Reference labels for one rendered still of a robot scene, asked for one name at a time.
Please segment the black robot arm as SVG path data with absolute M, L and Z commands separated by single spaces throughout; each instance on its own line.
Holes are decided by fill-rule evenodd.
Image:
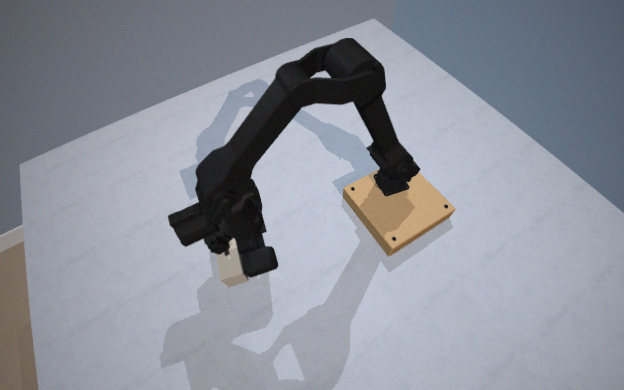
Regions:
M 311 78 L 324 70 L 332 78 Z M 204 239 L 211 252 L 230 249 L 232 238 L 240 236 L 230 233 L 227 223 L 244 226 L 255 215 L 252 199 L 260 193 L 251 179 L 254 166 L 298 111 L 314 104 L 353 102 L 373 138 L 367 149 L 380 167 L 374 175 L 378 187 L 385 196 L 409 189 L 407 182 L 421 168 L 397 139 L 382 99 L 385 89 L 383 65 L 353 38 L 281 65 L 229 142 L 198 164 L 199 202 L 168 216 L 181 244 Z

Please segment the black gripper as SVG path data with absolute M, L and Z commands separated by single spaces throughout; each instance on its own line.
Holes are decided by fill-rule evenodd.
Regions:
M 234 227 L 227 223 L 229 232 L 236 232 L 240 236 L 236 238 L 238 242 L 244 239 L 251 240 L 253 251 L 245 253 L 241 256 L 243 269 L 245 271 L 245 274 L 249 277 L 253 277 L 259 274 L 265 274 L 267 272 L 276 270 L 278 267 L 278 262 L 273 247 L 265 247 L 262 233 L 265 233 L 267 231 L 262 216 L 262 202 L 260 195 L 252 199 L 252 202 L 255 205 L 255 215 L 248 224 L 240 227 Z M 260 245 L 258 245 L 258 242 L 260 242 Z

